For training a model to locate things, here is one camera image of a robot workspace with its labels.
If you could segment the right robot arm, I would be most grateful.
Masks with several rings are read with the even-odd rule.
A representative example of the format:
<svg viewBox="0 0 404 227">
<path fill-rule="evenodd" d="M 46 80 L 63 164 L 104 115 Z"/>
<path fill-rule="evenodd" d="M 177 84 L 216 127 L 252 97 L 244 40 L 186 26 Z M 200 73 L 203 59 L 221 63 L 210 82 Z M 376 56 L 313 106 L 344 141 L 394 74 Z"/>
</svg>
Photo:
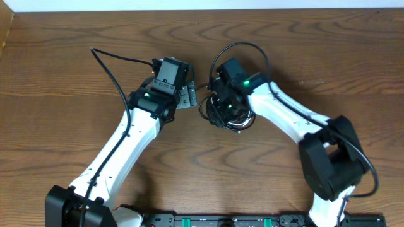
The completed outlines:
<svg viewBox="0 0 404 227">
<path fill-rule="evenodd" d="M 262 116 L 299 149 L 304 178 L 314 192 L 309 219 L 315 226 L 341 226 L 347 202 L 369 170 L 352 123 L 301 105 L 261 73 L 248 74 L 235 58 L 217 68 L 206 102 L 211 124 L 240 132 Z"/>
</svg>

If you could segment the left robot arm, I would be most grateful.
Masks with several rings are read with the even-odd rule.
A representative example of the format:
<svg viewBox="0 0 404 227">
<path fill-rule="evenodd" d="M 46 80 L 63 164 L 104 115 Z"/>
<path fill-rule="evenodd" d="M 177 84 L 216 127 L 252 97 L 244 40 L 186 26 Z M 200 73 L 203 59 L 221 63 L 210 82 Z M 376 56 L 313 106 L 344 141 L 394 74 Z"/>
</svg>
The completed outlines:
<svg viewBox="0 0 404 227">
<path fill-rule="evenodd" d="M 141 226 L 143 215 L 115 208 L 117 195 L 140 154 L 175 111 L 196 104 L 192 65 L 175 58 L 153 60 L 155 76 L 124 99 L 119 126 L 86 170 L 69 187 L 53 186 L 45 198 L 46 226 Z"/>
</svg>

